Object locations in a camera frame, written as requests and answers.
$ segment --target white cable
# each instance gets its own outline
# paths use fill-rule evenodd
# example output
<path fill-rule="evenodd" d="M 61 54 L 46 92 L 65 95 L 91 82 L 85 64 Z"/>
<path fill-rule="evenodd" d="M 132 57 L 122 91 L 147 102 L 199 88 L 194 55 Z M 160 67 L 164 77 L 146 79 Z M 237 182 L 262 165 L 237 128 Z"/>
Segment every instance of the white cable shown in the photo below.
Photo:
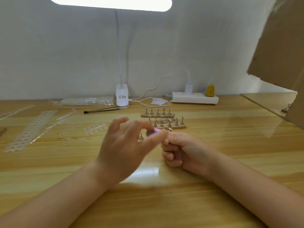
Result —
<path fill-rule="evenodd" d="M 190 77 L 189 71 L 188 71 L 186 68 L 181 68 L 179 71 L 181 71 L 181 70 L 186 70 L 186 71 L 188 72 L 188 76 L 189 76 L 188 84 L 191 84 L 191 77 Z M 155 86 L 155 87 L 152 88 L 152 89 L 146 90 L 139 98 L 142 98 L 142 96 L 144 96 L 145 93 L 146 93 L 147 91 L 156 89 L 156 88 L 158 87 L 158 85 L 160 84 L 161 79 L 162 79 L 163 77 L 171 77 L 171 76 L 177 74 L 179 71 L 177 71 L 177 72 L 175 72 L 175 73 L 173 73 L 172 75 L 169 75 L 169 76 L 162 76 L 162 77 L 159 79 L 157 86 Z"/>
<path fill-rule="evenodd" d="M 141 103 L 142 105 L 144 105 L 146 107 L 160 107 L 160 105 L 145 105 L 144 103 L 141 102 L 141 101 L 146 100 L 148 98 L 144 98 L 140 101 L 135 100 L 135 99 L 129 99 L 129 102 L 138 102 L 138 103 Z M 166 103 L 168 103 L 169 105 L 161 105 L 161 106 L 170 106 L 171 105 L 171 103 L 169 103 L 169 102 L 166 102 Z"/>
<path fill-rule="evenodd" d="M 116 39 L 117 39 L 117 56 L 118 56 L 118 63 L 119 63 L 119 71 L 120 71 L 120 86 L 123 86 L 123 73 L 121 71 L 121 63 L 120 63 L 120 54 L 119 54 L 119 47 L 120 47 L 120 39 L 119 39 L 119 21 L 118 21 L 118 13 L 117 10 L 114 10 L 115 14 L 115 22 L 116 22 Z"/>

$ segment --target purple object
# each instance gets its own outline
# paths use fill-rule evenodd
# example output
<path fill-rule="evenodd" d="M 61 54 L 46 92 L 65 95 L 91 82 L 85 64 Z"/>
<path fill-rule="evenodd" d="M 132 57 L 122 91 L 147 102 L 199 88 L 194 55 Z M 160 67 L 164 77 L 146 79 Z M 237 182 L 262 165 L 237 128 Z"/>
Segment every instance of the purple object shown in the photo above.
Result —
<path fill-rule="evenodd" d="M 161 131 L 160 129 L 154 129 L 154 130 L 147 130 L 146 135 L 150 136 L 151 134 L 154 134 L 155 132 Z"/>

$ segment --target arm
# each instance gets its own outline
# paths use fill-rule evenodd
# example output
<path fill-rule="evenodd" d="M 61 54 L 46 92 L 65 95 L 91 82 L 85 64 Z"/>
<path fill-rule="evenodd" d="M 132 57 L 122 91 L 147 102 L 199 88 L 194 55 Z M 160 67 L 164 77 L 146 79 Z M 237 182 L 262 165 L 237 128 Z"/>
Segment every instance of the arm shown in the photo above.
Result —
<path fill-rule="evenodd" d="M 24 205 L 0 217 L 2 228 L 66 228 L 108 188 L 130 176 L 143 158 L 162 142 L 161 131 L 138 142 L 140 131 L 153 130 L 150 122 L 114 119 L 96 160 Z"/>
<path fill-rule="evenodd" d="M 303 226 L 303 195 L 218 152 L 196 136 L 170 133 L 162 148 L 169 166 L 212 180 L 270 228 Z"/>

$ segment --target desk lamp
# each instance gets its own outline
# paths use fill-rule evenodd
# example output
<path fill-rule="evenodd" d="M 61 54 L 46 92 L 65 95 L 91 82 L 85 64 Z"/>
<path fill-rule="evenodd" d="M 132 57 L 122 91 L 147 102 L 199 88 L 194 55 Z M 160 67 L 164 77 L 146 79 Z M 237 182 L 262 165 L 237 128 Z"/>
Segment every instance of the desk lamp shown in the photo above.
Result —
<path fill-rule="evenodd" d="M 129 107 L 129 91 L 127 84 L 123 83 L 123 75 L 120 64 L 120 40 L 119 40 L 119 21 L 117 9 L 143 10 L 165 12 L 172 6 L 172 0 L 51 0 L 60 5 L 98 7 L 114 9 L 117 37 L 117 55 L 120 69 L 120 83 L 116 85 L 116 103 L 119 109 Z"/>

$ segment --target forearm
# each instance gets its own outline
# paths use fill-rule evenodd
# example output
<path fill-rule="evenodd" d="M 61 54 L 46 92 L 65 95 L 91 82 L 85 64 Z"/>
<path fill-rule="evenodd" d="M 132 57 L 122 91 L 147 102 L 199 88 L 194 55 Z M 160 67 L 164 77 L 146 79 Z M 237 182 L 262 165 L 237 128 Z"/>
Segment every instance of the forearm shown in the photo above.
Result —
<path fill-rule="evenodd" d="M 66 228 L 108 188 L 94 162 L 0 218 L 0 227 Z"/>
<path fill-rule="evenodd" d="M 270 228 L 304 224 L 304 196 L 222 153 L 213 159 L 209 179 Z"/>

